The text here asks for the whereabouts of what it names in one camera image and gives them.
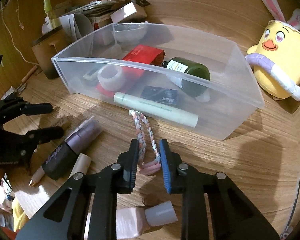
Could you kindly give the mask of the small cardboard box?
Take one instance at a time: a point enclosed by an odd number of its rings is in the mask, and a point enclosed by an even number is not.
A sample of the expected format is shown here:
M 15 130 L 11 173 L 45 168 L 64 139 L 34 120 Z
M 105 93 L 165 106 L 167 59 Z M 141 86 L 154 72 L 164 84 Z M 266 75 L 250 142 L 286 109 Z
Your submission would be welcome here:
M 127 23 L 134 20 L 143 20 L 147 17 L 147 14 L 142 6 L 130 2 L 112 13 L 110 17 L 113 23 Z

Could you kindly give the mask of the white tape roll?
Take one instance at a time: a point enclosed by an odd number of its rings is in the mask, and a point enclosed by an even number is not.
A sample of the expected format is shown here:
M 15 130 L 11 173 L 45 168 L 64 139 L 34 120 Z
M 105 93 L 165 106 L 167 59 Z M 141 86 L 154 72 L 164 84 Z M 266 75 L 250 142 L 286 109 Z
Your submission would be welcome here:
M 114 64 L 104 65 L 97 73 L 101 87 L 107 91 L 115 92 L 126 84 L 126 77 L 121 66 Z

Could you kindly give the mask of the light green tube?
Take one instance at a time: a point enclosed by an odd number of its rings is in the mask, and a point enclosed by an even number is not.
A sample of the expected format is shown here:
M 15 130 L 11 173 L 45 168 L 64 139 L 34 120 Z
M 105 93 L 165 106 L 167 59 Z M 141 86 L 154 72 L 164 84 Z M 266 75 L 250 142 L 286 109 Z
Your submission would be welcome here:
M 147 113 L 148 115 L 153 115 L 192 128 L 195 128 L 198 123 L 198 115 L 163 103 L 120 92 L 114 94 L 113 100 L 115 103 L 127 107 L 129 110 L 138 111 L 143 114 Z

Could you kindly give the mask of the white paper box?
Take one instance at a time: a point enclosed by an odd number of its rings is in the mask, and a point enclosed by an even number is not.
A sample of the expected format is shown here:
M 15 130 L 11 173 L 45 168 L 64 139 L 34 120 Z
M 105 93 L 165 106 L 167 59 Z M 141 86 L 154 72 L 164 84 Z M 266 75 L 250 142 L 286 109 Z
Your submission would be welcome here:
M 42 34 L 45 35 L 51 32 L 55 25 L 56 27 L 62 27 L 59 31 L 61 33 L 60 37 L 67 44 L 71 44 L 93 31 L 90 20 L 83 14 L 75 13 L 53 20 L 46 17 L 45 23 L 42 26 Z

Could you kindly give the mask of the clear plastic storage bin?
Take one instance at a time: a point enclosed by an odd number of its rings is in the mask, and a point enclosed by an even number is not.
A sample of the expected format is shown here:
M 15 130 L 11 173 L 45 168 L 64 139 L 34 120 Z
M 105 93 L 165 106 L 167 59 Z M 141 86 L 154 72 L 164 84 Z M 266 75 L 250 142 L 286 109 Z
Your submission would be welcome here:
M 165 52 L 161 66 L 123 61 L 136 46 L 146 45 Z M 72 43 L 52 58 L 53 65 L 71 94 L 83 94 L 121 106 L 101 94 L 98 79 L 83 75 L 106 64 L 145 70 L 125 94 L 140 97 L 145 86 L 175 89 L 175 107 L 198 115 L 195 128 L 153 118 L 223 140 L 264 99 L 253 72 L 235 42 L 201 30 L 155 23 L 109 24 Z

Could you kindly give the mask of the green spray bottle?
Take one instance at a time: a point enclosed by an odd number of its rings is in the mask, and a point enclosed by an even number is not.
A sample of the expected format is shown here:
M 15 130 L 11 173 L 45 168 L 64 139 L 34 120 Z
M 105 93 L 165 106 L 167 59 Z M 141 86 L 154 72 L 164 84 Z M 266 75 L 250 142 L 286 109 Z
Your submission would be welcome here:
M 44 12 L 46 14 L 45 23 L 48 30 L 53 30 L 61 26 L 59 18 L 56 16 L 55 11 L 52 8 L 50 0 L 44 0 Z

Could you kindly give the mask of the black sachet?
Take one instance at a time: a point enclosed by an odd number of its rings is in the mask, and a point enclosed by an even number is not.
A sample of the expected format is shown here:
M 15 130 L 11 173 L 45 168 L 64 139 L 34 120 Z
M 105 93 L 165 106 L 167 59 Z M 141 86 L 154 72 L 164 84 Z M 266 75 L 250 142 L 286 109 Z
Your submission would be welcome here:
M 145 86 L 141 93 L 141 98 L 175 106 L 178 101 L 178 92 L 175 89 Z

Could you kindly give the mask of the red packet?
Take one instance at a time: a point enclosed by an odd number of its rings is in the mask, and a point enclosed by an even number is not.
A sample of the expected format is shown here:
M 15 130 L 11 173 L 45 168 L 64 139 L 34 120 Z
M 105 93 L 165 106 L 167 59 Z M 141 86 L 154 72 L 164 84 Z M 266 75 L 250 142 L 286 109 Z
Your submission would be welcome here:
M 136 63 L 143 63 L 143 64 L 150 64 L 154 66 L 161 66 L 165 57 L 165 52 L 162 49 L 154 48 L 146 45 L 138 45 L 133 48 L 124 58 L 123 61 L 129 62 L 136 62 Z M 137 81 L 141 79 L 145 70 L 140 68 L 132 68 L 129 66 L 122 66 L 125 77 L 126 77 L 126 84 L 115 92 L 110 92 L 103 89 L 98 82 L 96 89 L 103 95 L 111 98 L 114 96 L 116 92 L 125 93 L 130 88 L 132 88 Z

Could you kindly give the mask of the yellow chick plush toy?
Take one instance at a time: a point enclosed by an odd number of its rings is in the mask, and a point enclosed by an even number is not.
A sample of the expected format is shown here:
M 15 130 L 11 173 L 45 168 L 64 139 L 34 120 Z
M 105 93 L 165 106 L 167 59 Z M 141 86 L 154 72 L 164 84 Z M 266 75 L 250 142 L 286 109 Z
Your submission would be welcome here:
M 286 20 L 277 0 L 262 0 L 273 20 L 245 56 L 257 83 L 275 100 L 300 101 L 300 9 Z

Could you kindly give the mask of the pink tube white cap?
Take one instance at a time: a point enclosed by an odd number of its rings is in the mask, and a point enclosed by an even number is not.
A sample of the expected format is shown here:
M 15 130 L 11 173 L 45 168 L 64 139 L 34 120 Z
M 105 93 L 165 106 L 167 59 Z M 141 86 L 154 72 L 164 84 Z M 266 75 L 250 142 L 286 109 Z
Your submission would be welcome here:
M 151 227 L 177 222 L 178 218 L 171 201 L 156 206 L 128 207 L 116 211 L 116 239 L 141 236 Z

